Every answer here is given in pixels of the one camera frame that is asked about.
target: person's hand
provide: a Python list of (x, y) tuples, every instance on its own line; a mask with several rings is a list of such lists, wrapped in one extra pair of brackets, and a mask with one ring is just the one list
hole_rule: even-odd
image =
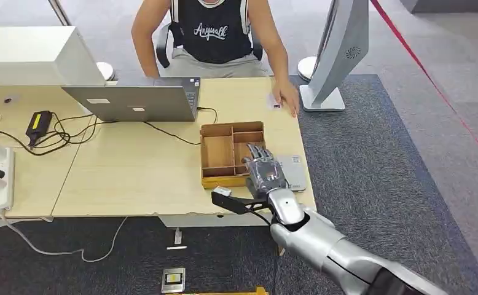
[(275, 97), (275, 101), (281, 106), (283, 106), (283, 101), (288, 104), (288, 108), (293, 117), (299, 114), (299, 92), (289, 79), (275, 82), (273, 96)]

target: black tank top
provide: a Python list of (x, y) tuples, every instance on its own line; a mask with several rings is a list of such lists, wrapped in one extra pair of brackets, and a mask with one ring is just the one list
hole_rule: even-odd
[(171, 17), (183, 33), (183, 48), (205, 63), (227, 63), (252, 52), (248, 0), (224, 0), (208, 8), (198, 0), (172, 0)]

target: red rope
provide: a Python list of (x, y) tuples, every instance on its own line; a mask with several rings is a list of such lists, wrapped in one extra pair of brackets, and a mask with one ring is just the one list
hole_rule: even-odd
[(425, 69), (425, 67), (423, 66), (423, 64), (421, 63), (420, 59), (418, 59), (417, 55), (413, 52), (413, 50), (411, 49), (411, 47), (408, 45), (407, 41), (404, 39), (403, 35), (400, 33), (400, 31), (398, 31), (398, 28), (394, 25), (393, 21), (391, 21), (389, 15), (383, 10), (382, 6), (380, 5), (380, 3), (378, 3), (378, 0), (371, 0), (371, 3), (373, 3), (373, 6), (375, 6), (376, 10), (380, 13), (380, 15), (382, 16), (382, 18), (384, 19), (384, 21), (387, 23), (387, 25), (389, 26), (389, 28), (391, 29), (391, 31), (393, 31), (394, 35), (398, 38), (398, 40), (400, 40), (400, 42), (402, 43), (402, 45), (404, 46), (404, 48), (408, 51), (408, 53), (411, 55), (411, 57), (416, 61), (417, 65), (420, 67), (420, 69), (424, 72), (424, 74), (427, 76), (427, 78), (429, 79), (429, 81), (431, 81), (431, 83), (433, 84), (434, 88), (436, 89), (436, 91), (438, 91), (438, 93), (440, 94), (440, 96), (443, 98), (444, 102), (447, 104), (447, 106), (450, 107), (450, 109), (454, 112), (454, 114), (458, 117), (458, 119), (460, 120), (461, 124), (463, 125), (463, 127), (465, 127), (465, 129), (467, 129), (467, 131), (469, 132), (469, 134), (474, 138), (474, 141), (478, 144), (478, 137), (474, 134), (474, 132), (471, 130), (471, 128), (467, 125), (467, 123), (465, 123), (465, 121), (463, 120), (463, 118), (460, 116), (460, 114), (458, 112), (456, 112), (456, 109), (452, 106), (451, 102), (447, 99), (447, 97), (443, 94), (443, 92), (440, 90), (440, 88), (438, 88), (438, 86), (436, 85), (436, 83), (434, 83), (433, 79), (431, 78), (431, 76), (429, 75), (429, 73), (427, 73), (427, 70)]

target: person's arm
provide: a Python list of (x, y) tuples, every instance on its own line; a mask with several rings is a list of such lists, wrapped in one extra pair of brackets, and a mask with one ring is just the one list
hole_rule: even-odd
[(291, 114), (296, 116), (299, 113), (299, 93), (289, 80), (288, 53), (275, 27), (268, 0), (249, 1), (248, 17), (268, 55), (268, 61), (275, 76), (273, 95), (279, 103), (282, 102), (281, 99), (284, 99), (288, 103)]
[(143, 0), (132, 24), (132, 41), (141, 68), (147, 77), (159, 77), (152, 33), (161, 24), (169, 8), (170, 0)]

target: speaker grille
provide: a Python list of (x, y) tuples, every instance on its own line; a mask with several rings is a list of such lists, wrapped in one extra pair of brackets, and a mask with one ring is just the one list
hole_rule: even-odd
[(362, 52), (362, 49), (360, 47), (353, 46), (352, 48), (346, 51), (346, 58), (352, 60), (356, 58), (361, 52)]

